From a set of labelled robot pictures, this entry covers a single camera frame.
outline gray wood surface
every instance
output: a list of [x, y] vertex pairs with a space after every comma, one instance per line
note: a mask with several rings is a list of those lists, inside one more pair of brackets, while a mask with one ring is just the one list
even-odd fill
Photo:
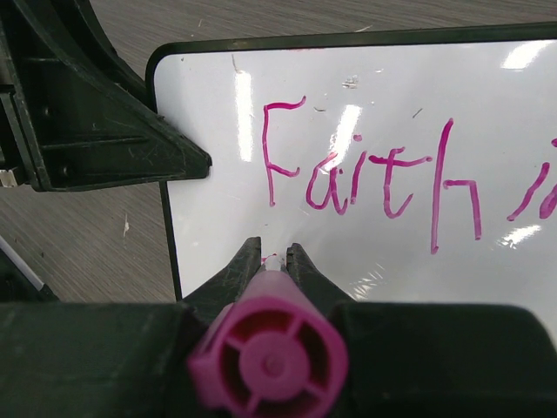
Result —
[[[555, 0], [91, 3], [120, 56], [142, 76], [150, 54], [175, 41], [557, 19]], [[173, 300], [157, 185], [71, 194], [0, 189], [0, 219], [0, 235], [63, 300]]]

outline black whiteboard frame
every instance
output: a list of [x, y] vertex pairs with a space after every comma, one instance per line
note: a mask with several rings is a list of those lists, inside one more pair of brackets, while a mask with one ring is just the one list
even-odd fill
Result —
[[[148, 98], [151, 101], [151, 108], [156, 111], [157, 100], [154, 86], [155, 70], [157, 69], [158, 63], [169, 55], [228, 51], [347, 48], [353, 46], [470, 44], [547, 39], [557, 40], [557, 22], [180, 42], [164, 44], [153, 52], [145, 71], [145, 83], [147, 86]], [[176, 294], [176, 300], [181, 300], [183, 295], [178, 270], [178, 255], [176, 253], [170, 198], [166, 182], [160, 183], [160, 192], [163, 205], [164, 226], [166, 229], [166, 238], [168, 240], [168, 251], [171, 258], [174, 293]]]

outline pink marker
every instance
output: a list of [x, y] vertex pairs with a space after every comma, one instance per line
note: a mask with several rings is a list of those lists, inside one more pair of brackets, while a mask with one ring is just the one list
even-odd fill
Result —
[[241, 417], [322, 417], [348, 371], [346, 346], [288, 274], [258, 273], [187, 359], [203, 405]]

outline marker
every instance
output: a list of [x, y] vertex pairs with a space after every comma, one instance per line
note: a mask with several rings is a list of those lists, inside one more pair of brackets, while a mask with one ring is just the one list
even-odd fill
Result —
[[186, 365], [207, 408], [246, 418], [317, 418], [344, 385], [348, 354], [337, 330], [273, 256], [221, 311]]

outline whiteboard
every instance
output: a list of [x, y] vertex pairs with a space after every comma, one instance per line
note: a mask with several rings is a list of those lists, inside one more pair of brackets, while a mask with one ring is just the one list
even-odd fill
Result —
[[529, 308], [557, 334], [557, 43], [174, 53], [158, 112], [212, 156], [168, 184], [181, 291], [244, 240], [355, 300]]

